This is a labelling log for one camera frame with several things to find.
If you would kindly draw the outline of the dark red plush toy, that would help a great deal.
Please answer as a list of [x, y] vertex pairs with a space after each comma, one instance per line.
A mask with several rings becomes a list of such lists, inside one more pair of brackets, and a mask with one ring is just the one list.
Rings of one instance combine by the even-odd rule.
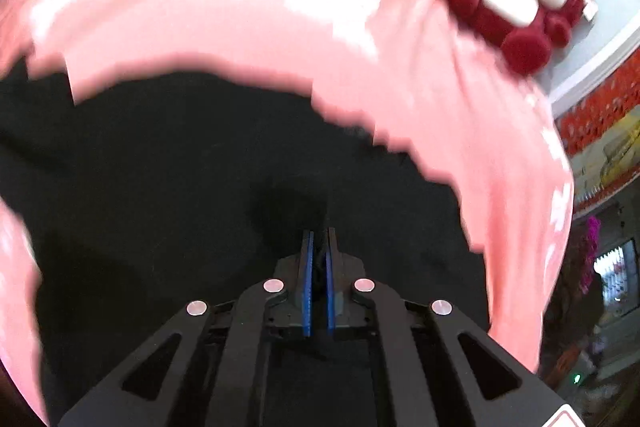
[[446, 0], [454, 15], [499, 49], [520, 76], [536, 75], [556, 50], [570, 44], [574, 28], [592, 22], [596, 0]]

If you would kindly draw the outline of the pink printed bed blanket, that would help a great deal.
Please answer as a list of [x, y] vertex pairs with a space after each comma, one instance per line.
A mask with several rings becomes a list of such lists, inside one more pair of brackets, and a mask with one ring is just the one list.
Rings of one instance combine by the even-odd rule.
[[573, 181], [532, 80], [460, 28], [444, 0], [1, 0], [1, 81], [63, 74], [75, 103], [127, 81], [205, 72], [308, 98], [329, 124], [406, 152], [457, 196], [485, 263], [489, 324], [446, 299], [415, 303], [366, 276], [367, 338], [326, 327], [314, 233], [309, 337], [267, 323], [283, 283], [195, 299], [58, 421], [44, 403], [35, 314], [42, 274], [1, 196], [1, 363], [48, 426], [576, 426], [537, 378]]

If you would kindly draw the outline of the black garment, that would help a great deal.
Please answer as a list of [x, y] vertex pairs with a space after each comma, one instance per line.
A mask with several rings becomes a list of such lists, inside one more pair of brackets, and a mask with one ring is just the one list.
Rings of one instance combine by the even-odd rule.
[[171, 315], [270, 277], [305, 231], [415, 303], [489, 324], [454, 190], [308, 98], [205, 72], [75, 103], [63, 74], [1, 81], [1, 196], [32, 239], [44, 403], [58, 421]]

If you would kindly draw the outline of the red yellow wall painting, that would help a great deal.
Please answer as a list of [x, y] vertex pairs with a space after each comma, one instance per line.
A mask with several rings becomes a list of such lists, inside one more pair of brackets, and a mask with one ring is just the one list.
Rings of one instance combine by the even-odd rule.
[[639, 54], [555, 124], [573, 171], [579, 218], [639, 178]]

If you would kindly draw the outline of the bright window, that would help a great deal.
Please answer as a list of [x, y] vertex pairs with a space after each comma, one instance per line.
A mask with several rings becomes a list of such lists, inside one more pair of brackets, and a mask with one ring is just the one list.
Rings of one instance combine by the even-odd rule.
[[594, 269], [602, 279], [606, 309], [627, 313], [639, 306], [639, 270], [632, 239], [597, 257]]

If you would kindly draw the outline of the purple orchid flowers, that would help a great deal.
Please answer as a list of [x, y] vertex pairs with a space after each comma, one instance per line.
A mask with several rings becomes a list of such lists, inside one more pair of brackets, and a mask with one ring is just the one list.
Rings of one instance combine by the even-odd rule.
[[591, 216], [586, 221], [586, 231], [582, 238], [582, 253], [584, 254], [584, 265], [580, 276], [579, 290], [582, 295], [586, 295], [593, 281], [594, 262], [597, 258], [601, 221]]

